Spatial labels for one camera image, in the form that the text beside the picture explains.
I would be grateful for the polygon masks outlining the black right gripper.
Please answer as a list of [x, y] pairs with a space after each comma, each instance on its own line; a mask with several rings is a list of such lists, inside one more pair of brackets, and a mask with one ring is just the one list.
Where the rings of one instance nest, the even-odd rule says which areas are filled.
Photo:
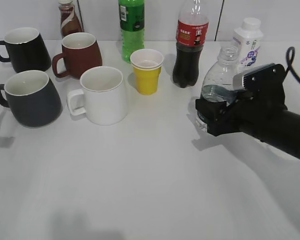
[[211, 102], [205, 98], [195, 100], [195, 109], [207, 125], [207, 132], [215, 137], [239, 130], [244, 124], [282, 130], [287, 112], [284, 79], [285, 68], [277, 63], [247, 80], [247, 90], [237, 91], [229, 110], [226, 111], [226, 101]]

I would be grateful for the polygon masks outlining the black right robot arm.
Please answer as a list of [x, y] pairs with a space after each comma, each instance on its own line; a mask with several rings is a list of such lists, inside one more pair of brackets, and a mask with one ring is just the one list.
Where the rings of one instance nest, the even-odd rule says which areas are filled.
[[215, 137], [245, 133], [300, 159], [300, 115], [288, 111], [281, 64], [265, 64], [233, 77], [231, 104], [196, 99], [195, 108]]

